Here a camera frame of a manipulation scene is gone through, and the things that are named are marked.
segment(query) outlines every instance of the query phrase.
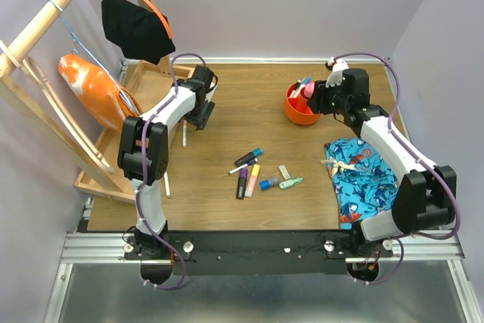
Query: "wooden clothes rack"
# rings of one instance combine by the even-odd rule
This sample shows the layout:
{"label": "wooden clothes rack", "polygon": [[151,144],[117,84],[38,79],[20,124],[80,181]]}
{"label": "wooden clothes rack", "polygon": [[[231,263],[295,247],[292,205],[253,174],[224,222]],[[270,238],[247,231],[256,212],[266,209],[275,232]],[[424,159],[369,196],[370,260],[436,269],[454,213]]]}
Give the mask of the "wooden clothes rack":
{"label": "wooden clothes rack", "polygon": [[[65,9],[71,1],[52,0],[52,2],[46,2],[44,7],[8,46],[10,56],[20,62],[28,57],[33,47],[61,15],[61,11],[54,4],[61,9]],[[142,0],[138,0],[138,2],[140,6],[150,9]],[[17,66],[6,53],[0,56],[0,95],[102,188],[121,192],[121,188],[113,178],[11,78],[11,74],[16,68]],[[169,59],[167,56],[160,60],[158,69],[166,76],[169,75]]]}

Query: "blue patterned fabric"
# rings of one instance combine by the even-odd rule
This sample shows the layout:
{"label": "blue patterned fabric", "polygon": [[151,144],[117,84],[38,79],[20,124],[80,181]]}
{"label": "blue patterned fabric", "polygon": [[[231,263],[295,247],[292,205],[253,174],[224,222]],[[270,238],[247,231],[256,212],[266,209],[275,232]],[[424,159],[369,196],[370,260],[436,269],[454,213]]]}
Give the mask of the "blue patterned fabric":
{"label": "blue patterned fabric", "polygon": [[344,138],[326,144],[324,149],[326,159],[333,157],[358,170],[345,169],[333,177],[341,228],[349,229],[355,221],[392,208],[398,190],[396,177],[371,145],[360,138]]}

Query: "table top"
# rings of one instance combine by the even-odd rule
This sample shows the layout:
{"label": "table top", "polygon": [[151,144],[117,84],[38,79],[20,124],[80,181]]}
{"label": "table top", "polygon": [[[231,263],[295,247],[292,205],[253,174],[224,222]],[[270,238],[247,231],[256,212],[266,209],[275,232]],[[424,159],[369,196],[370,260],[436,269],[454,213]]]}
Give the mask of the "table top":
{"label": "table top", "polygon": [[[370,75],[371,103],[391,110],[392,91],[383,66],[365,68]],[[219,77],[216,107],[206,128],[188,128],[188,147],[182,147],[178,128],[169,152],[172,197],[163,196],[170,229],[241,230],[338,228],[339,207],[326,168],[324,144],[354,137],[352,131],[321,116],[312,126],[297,126],[284,115],[288,87],[305,76],[326,79],[322,64],[213,64]],[[397,127],[402,124],[397,117]],[[252,198],[235,198],[237,174],[228,175],[234,161],[262,148],[258,182],[278,175],[284,164],[291,177],[304,181],[282,191],[270,188]],[[133,204],[96,197],[88,223],[90,231],[126,230],[136,221]]]}

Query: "gray wall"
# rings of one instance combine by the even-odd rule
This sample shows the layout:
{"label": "gray wall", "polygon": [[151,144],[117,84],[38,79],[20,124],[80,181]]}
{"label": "gray wall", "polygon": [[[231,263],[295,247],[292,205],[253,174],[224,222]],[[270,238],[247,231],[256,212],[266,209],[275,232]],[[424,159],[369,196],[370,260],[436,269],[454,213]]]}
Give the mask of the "gray wall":
{"label": "gray wall", "polygon": [[[45,2],[2,0],[0,39],[9,44]],[[88,0],[74,0],[64,15],[111,70],[119,69],[113,48],[102,41],[101,25]],[[100,127],[57,75],[59,58],[72,47],[70,36],[57,21],[31,55],[94,138]],[[13,78],[54,116],[21,71],[15,71]],[[35,323],[44,318],[64,235],[79,220],[85,197],[72,186],[78,169],[68,158],[1,98],[0,113],[0,321]]]}
{"label": "gray wall", "polygon": [[[99,9],[100,0],[91,0]],[[390,55],[422,0],[154,0],[177,51],[205,57]]]}
{"label": "gray wall", "polygon": [[465,267],[484,308],[482,0],[424,0],[392,59],[412,141],[458,173]]}

